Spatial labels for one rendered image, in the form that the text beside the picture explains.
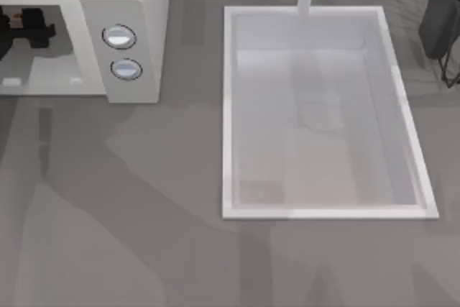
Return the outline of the round microwave knob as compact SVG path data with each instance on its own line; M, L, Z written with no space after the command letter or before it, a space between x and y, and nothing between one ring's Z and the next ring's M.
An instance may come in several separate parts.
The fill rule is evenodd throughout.
M105 27L101 36L104 43L115 50L128 50L137 43L134 30L123 24Z
M115 77L123 81L134 81L143 72L142 66L136 60L129 58L112 62L110 69Z

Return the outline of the pale microwave oven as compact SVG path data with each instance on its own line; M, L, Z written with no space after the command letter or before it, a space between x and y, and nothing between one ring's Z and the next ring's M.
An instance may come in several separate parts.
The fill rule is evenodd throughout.
M113 104L153 104L160 97L169 0L0 0L0 96L104 96ZM33 49L22 9L40 8L48 47ZM123 24L137 43L115 50L102 30ZM111 73L129 58L143 69L134 81Z

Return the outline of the white sink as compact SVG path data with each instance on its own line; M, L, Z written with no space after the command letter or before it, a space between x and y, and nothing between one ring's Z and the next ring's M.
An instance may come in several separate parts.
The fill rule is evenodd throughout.
M224 219L437 219L381 6L224 9Z

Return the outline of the black frame stand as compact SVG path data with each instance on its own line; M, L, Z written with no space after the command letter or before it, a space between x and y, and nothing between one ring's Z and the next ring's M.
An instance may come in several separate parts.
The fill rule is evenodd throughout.
M447 76L452 48L460 38L460 0L428 0L418 34L425 56L438 62L446 86L460 84L460 68L453 78Z

